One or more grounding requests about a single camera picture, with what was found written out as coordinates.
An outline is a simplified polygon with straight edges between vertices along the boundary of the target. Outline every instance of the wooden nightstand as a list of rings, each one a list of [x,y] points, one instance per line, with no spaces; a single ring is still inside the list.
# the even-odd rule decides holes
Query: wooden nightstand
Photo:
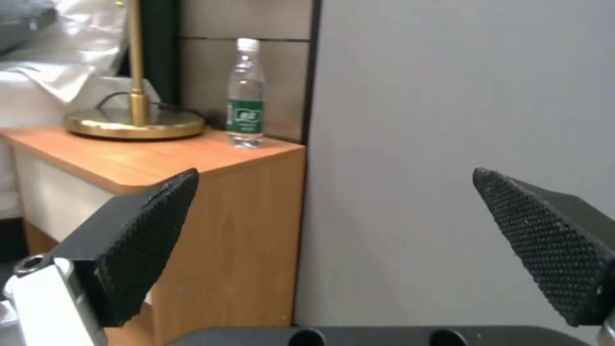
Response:
[[[105,142],[61,127],[5,131],[28,245],[46,252],[114,195],[190,167],[200,172],[182,234],[141,315],[114,344],[163,345],[201,328],[292,320],[305,149],[265,140],[231,147],[222,132],[174,142]]]

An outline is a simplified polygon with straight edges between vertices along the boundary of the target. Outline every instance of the lamp base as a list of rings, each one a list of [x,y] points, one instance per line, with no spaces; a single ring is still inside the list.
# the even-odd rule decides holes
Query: lamp base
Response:
[[[176,139],[200,134],[203,119],[191,113],[160,110],[149,124],[133,125],[128,108],[82,110],[64,117],[66,130],[103,139],[157,140]]]

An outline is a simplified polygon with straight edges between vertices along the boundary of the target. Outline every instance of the plastic bottle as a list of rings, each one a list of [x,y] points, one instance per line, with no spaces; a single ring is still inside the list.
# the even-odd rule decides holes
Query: plastic bottle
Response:
[[[260,42],[237,40],[237,63],[228,87],[226,131],[234,147],[258,148],[263,142],[265,76],[258,58]]]

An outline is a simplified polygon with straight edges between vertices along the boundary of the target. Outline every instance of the black cable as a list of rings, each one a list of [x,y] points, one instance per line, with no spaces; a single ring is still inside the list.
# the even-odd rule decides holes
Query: black cable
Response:
[[[120,92],[114,92],[113,94],[109,94],[107,96],[105,96],[103,98],[102,101],[100,101],[98,103],[98,105],[96,105],[96,109],[101,110],[103,108],[103,106],[105,105],[105,103],[107,103],[109,100],[111,100],[112,98],[114,98],[115,96],[119,96],[119,95],[129,95],[129,92],[126,91],[120,91]]]
[[[130,95],[130,92],[125,92],[125,91],[120,91],[120,92],[114,92],[113,94],[109,94],[107,96],[105,96],[97,105],[96,105],[96,109],[100,110],[103,112],[104,114],[104,110],[103,110],[103,106],[112,98],[114,98],[115,96],[119,96],[119,95]],[[170,110],[170,111],[176,111],[176,112],[187,112],[187,113],[192,113],[198,117],[200,117],[201,119],[203,119],[203,121],[205,121],[206,124],[208,125],[213,125],[215,124],[215,117],[214,116],[206,116],[205,114],[203,114],[203,112],[199,111],[199,110],[195,110],[193,108],[184,108],[184,107],[180,107],[180,106],[176,106],[176,105],[172,105],[170,103],[164,103],[164,102],[153,102],[150,101],[149,102],[152,105],[155,105],[158,107],[158,109],[160,110]]]

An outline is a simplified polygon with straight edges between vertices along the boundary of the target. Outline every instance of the lamp stem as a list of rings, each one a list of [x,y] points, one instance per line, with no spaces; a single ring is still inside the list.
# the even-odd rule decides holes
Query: lamp stem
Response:
[[[128,5],[128,34],[130,42],[130,114],[135,126],[149,123],[149,98],[143,91],[143,37],[141,33],[141,1],[130,0]]]

